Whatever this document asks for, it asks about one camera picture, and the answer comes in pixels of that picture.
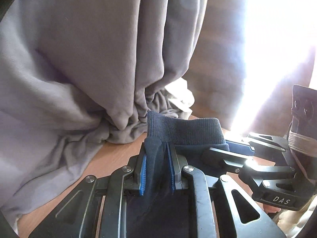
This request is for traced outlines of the beige sleeve forearm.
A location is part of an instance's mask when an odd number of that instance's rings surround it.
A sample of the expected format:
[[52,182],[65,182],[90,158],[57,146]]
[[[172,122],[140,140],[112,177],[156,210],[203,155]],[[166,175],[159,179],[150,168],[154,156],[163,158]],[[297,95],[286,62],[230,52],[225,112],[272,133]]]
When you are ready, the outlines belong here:
[[316,196],[299,211],[282,209],[274,218],[275,224],[283,231],[286,237],[296,237],[304,228],[316,208]]

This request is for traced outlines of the person right hand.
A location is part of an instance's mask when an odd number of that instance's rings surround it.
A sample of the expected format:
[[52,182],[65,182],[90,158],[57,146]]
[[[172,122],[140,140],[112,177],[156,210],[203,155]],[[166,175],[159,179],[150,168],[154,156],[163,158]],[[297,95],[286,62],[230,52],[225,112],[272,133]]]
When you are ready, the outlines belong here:
[[279,213],[281,211],[280,208],[275,207],[275,206],[271,206],[268,204],[263,204],[263,209],[264,209],[264,212],[267,214],[276,214],[276,213]]

